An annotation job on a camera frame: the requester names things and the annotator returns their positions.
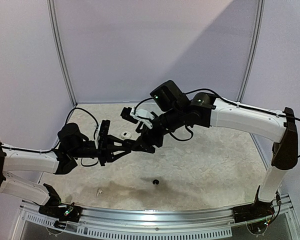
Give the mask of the black charging case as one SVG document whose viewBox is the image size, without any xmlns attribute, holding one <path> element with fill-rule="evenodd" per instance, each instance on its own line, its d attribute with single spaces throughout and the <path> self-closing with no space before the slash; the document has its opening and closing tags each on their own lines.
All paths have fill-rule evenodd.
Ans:
<svg viewBox="0 0 300 240">
<path fill-rule="evenodd" d="M 143 147 L 137 140 L 125 139 L 122 145 L 133 152 L 141 152 L 143 150 Z"/>
</svg>

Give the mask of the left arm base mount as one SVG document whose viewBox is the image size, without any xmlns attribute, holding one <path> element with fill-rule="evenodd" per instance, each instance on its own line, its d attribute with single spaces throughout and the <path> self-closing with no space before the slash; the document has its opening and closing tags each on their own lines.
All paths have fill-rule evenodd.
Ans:
<svg viewBox="0 0 300 240">
<path fill-rule="evenodd" d="M 44 183 L 43 186 L 48 191 L 49 199 L 45 205 L 41 205 L 39 207 L 38 212 L 42 215 L 56 218 L 60 222 L 70 221 L 78 223 L 81 218 L 83 208 L 75 205 L 74 202 L 71 204 L 62 203 L 60 196 L 51 185 Z"/>
</svg>

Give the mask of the black earbud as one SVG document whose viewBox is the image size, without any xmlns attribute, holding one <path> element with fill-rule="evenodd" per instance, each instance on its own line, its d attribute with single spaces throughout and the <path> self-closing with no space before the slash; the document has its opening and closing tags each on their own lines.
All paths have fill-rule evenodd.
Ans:
<svg viewBox="0 0 300 240">
<path fill-rule="evenodd" d="M 153 183 L 154 185 L 158 185 L 158 184 L 159 184 L 159 180 L 154 179 L 154 180 L 152 181 L 152 183 Z"/>
</svg>

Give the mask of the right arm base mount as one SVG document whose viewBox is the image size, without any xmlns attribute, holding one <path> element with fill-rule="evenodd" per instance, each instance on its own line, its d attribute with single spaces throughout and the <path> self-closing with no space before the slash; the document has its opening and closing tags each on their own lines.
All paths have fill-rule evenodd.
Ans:
<svg viewBox="0 0 300 240">
<path fill-rule="evenodd" d="M 255 198 L 253 203 L 235 206 L 231 209 L 235 223 L 248 222 L 272 216 L 275 213 L 273 201 Z"/>
</svg>

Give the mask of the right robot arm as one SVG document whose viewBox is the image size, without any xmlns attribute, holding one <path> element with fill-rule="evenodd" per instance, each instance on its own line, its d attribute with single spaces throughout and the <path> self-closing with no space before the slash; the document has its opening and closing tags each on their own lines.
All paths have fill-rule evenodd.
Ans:
<svg viewBox="0 0 300 240">
<path fill-rule="evenodd" d="M 143 123 L 136 147 L 150 151 L 152 146 L 161 147 L 164 135 L 171 135 L 180 127 L 229 128 L 265 137 L 273 142 L 271 165 L 265 179 L 258 187 L 254 203 L 248 213 L 259 218 L 268 210 L 285 174 L 298 162 L 298 131 L 294 111 L 266 110 L 240 102 L 233 102 L 207 88 L 194 90 L 189 99 L 174 81 L 168 80 L 155 88 L 151 99 L 161 115 L 156 116 L 134 106 L 128 115 L 134 123 Z"/>
</svg>

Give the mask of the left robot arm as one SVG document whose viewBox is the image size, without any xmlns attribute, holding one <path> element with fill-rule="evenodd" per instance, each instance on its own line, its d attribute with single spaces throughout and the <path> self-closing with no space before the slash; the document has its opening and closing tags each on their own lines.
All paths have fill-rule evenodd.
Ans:
<svg viewBox="0 0 300 240">
<path fill-rule="evenodd" d="M 98 137 L 90 140 L 79 126 L 67 123 L 58 132 L 59 146 L 51 150 L 21 149 L 5 145 L 0 140 L 0 193 L 19 197 L 45 209 L 53 216 L 64 213 L 64 205 L 56 190 L 48 184 L 39 185 L 15 176 L 13 171 L 69 174 L 77 167 L 77 159 L 97 159 L 100 164 L 112 163 L 130 153 L 135 142 L 109 135 L 110 121 L 97 128 Z"/>
</svg>

